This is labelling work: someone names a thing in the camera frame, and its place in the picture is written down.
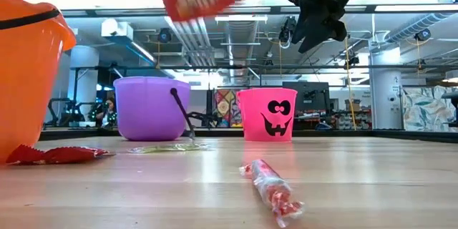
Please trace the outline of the person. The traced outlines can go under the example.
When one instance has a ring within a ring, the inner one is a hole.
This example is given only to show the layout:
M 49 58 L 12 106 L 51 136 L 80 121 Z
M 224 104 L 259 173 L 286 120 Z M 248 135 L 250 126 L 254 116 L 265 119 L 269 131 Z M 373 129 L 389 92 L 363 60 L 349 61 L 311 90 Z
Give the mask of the person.
M 96 127 L 112 129 L 117 125 L 117 106 L 113 97 L 107 98 L 104 103 L 97 104 L 90 112 L 89 118 Z

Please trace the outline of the black aluminium table frame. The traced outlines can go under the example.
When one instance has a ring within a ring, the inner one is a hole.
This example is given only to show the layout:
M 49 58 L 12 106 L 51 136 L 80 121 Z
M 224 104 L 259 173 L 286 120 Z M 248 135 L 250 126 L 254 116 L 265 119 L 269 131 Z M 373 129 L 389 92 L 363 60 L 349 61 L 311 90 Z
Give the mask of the black aluminium table frame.
M 39 136 L 39 141 L 65 140 L 85 137 L 118 137 L 117 130 L 101 128 L 92 129 L 68 129 L 68 130 L 45 130 Z M 198 129 L 196 137 L 242 137 L 241 129 L 212 128 Z M 403 130 L 294 130 L 294 137 L 382 137 L 397 140 L 421 140 L 427 142 L 444 142 L 458 144 L 458 132 L 419 132 Z

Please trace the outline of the leaf pattern panel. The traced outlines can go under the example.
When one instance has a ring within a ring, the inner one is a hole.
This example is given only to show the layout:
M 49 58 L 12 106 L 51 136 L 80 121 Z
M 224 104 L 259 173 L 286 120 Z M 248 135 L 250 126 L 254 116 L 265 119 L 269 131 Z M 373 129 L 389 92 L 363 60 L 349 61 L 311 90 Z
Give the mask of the leaf pattern panel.
M 458 87 L 404 87 L 404 129 L 421 132 L 458 132 L 450 127 L 456 120 L 456 109 L 450 99 L 442 95 L 458 92 Z

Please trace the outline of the shelf with storage bins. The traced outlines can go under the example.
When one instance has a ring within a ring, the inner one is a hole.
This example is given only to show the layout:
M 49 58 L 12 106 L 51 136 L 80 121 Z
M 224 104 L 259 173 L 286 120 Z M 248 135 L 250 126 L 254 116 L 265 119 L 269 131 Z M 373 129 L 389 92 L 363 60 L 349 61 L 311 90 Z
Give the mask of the shelf with storage bins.
M 372 118 L 370 110 L 343 111 L 332 115 L 332 123 L 337 130 L 371 130 Z

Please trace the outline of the orange halloween bucket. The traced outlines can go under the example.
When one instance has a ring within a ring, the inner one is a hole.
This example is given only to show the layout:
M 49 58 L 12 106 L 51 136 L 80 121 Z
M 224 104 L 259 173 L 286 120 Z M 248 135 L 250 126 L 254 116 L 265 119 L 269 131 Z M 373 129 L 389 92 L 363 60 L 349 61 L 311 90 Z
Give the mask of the orange halloween bucket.
M 56 6 L 0 0 L 0 165 L 38 141 L 60 57 L 75 44 Z

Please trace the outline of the black monitor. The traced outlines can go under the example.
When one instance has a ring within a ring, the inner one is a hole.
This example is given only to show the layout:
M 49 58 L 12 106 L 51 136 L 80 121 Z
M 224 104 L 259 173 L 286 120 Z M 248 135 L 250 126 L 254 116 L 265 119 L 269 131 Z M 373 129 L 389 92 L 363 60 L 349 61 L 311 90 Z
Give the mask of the black monitor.
M 282 86 L 297 91 L 296 111 L 330 110 L 327 82 L 284 82 Z

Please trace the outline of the Smarties candy roll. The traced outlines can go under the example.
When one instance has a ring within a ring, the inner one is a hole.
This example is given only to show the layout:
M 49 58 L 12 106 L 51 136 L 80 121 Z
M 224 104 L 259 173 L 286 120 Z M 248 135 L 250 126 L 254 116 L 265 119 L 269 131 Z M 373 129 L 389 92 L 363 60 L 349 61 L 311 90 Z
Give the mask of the Smarties candy roll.
M 304 212 L 304 203 L 292 197 L 292 189 L 265 160 L 254 160 L 239 167 L 242 176 L 251 179 L 263 203 L 271 210 L 281 229 Z

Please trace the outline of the purple halloween bucket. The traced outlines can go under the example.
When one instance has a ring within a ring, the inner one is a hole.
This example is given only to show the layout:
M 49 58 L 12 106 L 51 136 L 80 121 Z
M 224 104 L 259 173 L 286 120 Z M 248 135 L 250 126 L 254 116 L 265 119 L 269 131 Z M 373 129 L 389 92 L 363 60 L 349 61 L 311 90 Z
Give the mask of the purple halloween bucket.
M 169 141 L 186 128 L 191 87 L 167 77 L 123 77 L 114 81 L 117 126 L 131 141 Z

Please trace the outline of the white pillar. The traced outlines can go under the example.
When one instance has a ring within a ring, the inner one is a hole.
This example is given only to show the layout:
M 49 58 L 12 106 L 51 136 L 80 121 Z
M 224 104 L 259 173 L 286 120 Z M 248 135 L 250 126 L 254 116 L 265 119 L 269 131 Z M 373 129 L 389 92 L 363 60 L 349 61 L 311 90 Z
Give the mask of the white pillar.
M 372 47 L 369 55 L 372 128 L 402 130 L 401 51 L 398 44 Z
M 95 67 L 99 64 L 99 51 L 94 47 L 76 45 L 70 53 L 69 86 L 67 97 L 74 98 L 74 83 L 77 79 L 76 102 L 94 102 L 97 96 L 98 71 L 86 67 Z M 78 75 L 72 68 L 81 67 Z

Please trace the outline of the silver ventilation duct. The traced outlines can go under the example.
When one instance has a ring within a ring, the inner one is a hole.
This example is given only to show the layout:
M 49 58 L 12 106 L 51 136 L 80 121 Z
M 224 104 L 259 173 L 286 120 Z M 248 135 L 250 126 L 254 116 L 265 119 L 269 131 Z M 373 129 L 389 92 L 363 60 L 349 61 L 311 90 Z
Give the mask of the silver ventilation duct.
M 453 15 L 452 12 L 435 12 L 415 16 L 397 29 L 390 31 L 384 37 L 384 41 L 389 44 L 398 43 Z

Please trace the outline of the green candy stick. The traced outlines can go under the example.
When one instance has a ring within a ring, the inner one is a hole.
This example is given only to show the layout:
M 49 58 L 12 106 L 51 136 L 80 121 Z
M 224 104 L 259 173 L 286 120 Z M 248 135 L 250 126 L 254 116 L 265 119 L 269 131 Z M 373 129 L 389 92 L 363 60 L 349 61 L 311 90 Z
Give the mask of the green candy stick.
M 178 143 L 172 145 L 154 145 L 148 147 L 135 147 L 128 150 L 132 154 L 151 154 L 158 152 L 189 152 L 206 150 L 207 145 L 195 144 L 195 143 Z

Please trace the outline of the colourful patterned panel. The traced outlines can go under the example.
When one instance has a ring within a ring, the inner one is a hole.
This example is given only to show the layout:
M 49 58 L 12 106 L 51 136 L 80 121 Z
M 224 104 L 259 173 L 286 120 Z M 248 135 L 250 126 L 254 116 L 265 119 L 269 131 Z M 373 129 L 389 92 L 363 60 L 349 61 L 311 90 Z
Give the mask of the colourful patterned panel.
M 213 113 L 218 117 L 217 127 L 243 126 L 237 92 L 238 89 L 216 89 L 213 92 Z

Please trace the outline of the pink halloween bucket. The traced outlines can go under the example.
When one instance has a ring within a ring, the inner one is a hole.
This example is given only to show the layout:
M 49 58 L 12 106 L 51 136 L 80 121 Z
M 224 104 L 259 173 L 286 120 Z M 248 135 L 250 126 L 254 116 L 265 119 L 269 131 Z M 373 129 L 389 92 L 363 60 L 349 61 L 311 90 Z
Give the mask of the pink halloween bucket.
M 239 91 L 237 101 L 245 140 L 290 142 L 297 94 L 294 89 L 282 87 Z

